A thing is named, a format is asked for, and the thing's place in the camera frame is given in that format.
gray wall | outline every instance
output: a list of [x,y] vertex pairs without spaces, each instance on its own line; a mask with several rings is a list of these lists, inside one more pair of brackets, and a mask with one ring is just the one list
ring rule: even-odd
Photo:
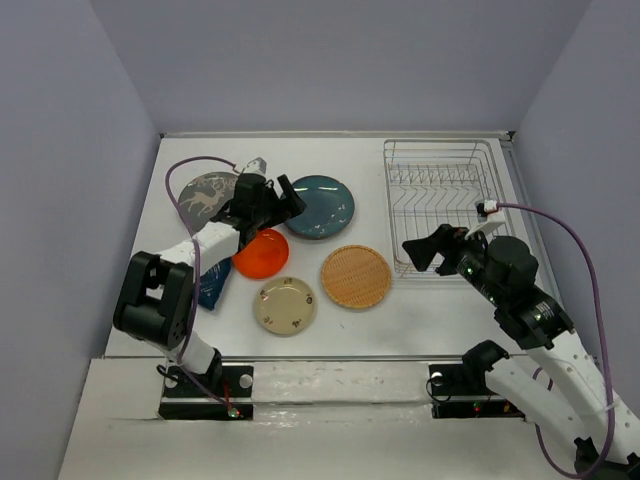
[[158,137],[91,6],[0,15],[0,478],[57,477]]
[[[640,412],[640,2],[594,0],[516,137],[533,205],[567,220],[601,283],[615,387]],[[566,307],[599,353],[587,270],[559,228],[541,224]]]
[[163,132],[515,129],[587,0],[92,0]]

red-orange bowl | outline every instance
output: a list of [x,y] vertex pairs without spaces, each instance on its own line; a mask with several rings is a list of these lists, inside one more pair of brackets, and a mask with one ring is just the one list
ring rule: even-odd
[[272,228],[258,232],[256,238],[233,256],[233,265],[245,277],[261,279],[275,275],[289,258],[287,239]]

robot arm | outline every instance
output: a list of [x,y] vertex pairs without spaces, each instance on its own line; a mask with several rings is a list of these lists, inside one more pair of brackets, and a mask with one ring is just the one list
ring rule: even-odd
[[495,342],[476,345],[463,355],[462,363],[470,383],[508,399],[529,421],[549,432],[569,456],[575,453],[576,439],[589,437],[573,409],[536,382]]
[[187,321],[192,308],[196,254],[202,272],[246,247],[256,233],[300,215],[306,205],[285,175],[278,178],[279,198],[273,182],[265,181],[266,163],[256,159],[238,177],[234,197],[193,239],[159,253],[136,253],[129,262],[116,304],[113,325],[159,349],[171,359],[215,385],[220,378],[218,350],[191,332],[186,350]]
[[[436,254],[442,255],[444,260],[436,269],[439,275],[460,274],[494,305],[494,318],[500,328],[553,379],[574,412],[571,417],[581,420],[598,452],[606,438],[607,410],[613,408],[615,435],[607,461],[633,468],[640,454],[640,421],[615,393],[613,405],[607,405],[602,374],[584,350],[573,322],[557,301],[534,285],[538,262],[528,246],[510,236],[487,241],[485,234],[500,225],[500,217],[496,217],[500,212],[494,207],[484,210],[480,206],[479,213],[498,220],[485,228],[470,231],[443,224],[427,238],[404,242],[403,248],[419,271],[426,270]],[[494,382],[495,387],[500,385],[506,395],[513,395],[505,388],[508,382],[501,373],[506,374],[502,367],[496,367],[485,380]],[[544,401],[552,400],[546,396]],[[553,421],[549,416],[546,425]],[[558,440],[566,443],[567,438],[560,435]]]

dish rack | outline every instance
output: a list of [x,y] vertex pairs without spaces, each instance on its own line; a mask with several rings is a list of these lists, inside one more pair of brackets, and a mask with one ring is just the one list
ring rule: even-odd
[[[402,242],[429,236],[442,223],[471,228],[479,223],[477,202],[504,201],[491,146],[478,140],[387,140],[384,164],[395,277],[444,280],[435,273],[440,255],[425,272],[418,272]],[[488,240],[512,234],[508,212],[506,218]]]

white table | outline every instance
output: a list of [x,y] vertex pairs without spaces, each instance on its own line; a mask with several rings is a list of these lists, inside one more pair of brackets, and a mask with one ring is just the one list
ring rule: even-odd
[[[513,418],[431,418],[430,407],[420,404],[423,365],[399,369],[369,362],[317,376],[314,372],[326,365],[316,369],[312,364],[300,367],[304,371],[297,372],[294,383],[284,370],[270,374],[272,365],[257,366],[256,389],[267,386],[263,402],[329,395],[343,404],[263,403],[252,422],[185,422],[155,416],[162,382],[157,363],[143,358],[92,362],[60,480],[559,478],[542,457],[531,424]],[[341,383],[329,385],[338,379]],[[385,404],[349,405],[365,391]],[[556,461],[571,466],[551,439],[547,446]]]
[[[195,329],[225,357],[354,357],[461,355],[478,342],[493,339],[510,352],[517,345],[493,320],[493,309],[464,282],[405,284],[395,282],[387,298],[364,312],[336,306],[320,282],[324,259],[338,247],[362,244],[379,251],[392,265],[392,247],[383,168],[384,141],[397,135],[357,137],[257,137],[165,138],[162,140],[149,185],[133,252],[155,252],[182,241],[186,232],[164,189],[167,169],[196,155],[215,155],[239,164],[261,156],[268,162],[267,175],[287,174],[291,180],[309,174],[334,176],[353,192],[356,215],[341,234],[309,242],[289,235],[291,255],[282,275],[305,280],[319,297],[314,324],[303,334],[280,338],[253,318],[251,304],[262,281],[248,280],[232,272],[216,310],[202,308]],[[486,139],[496,160],[507,200],[516,201],[514,185],[496,138]],[[215,162],[197,162],[178,169],[172,178],[176,196],[194,177],[225,170]],[[534,245],[519,212],[511,213],[516,234]],[[547,272],[541,272],[544,278]],[[147,345],[112,330],[108,357],[158,356]]]

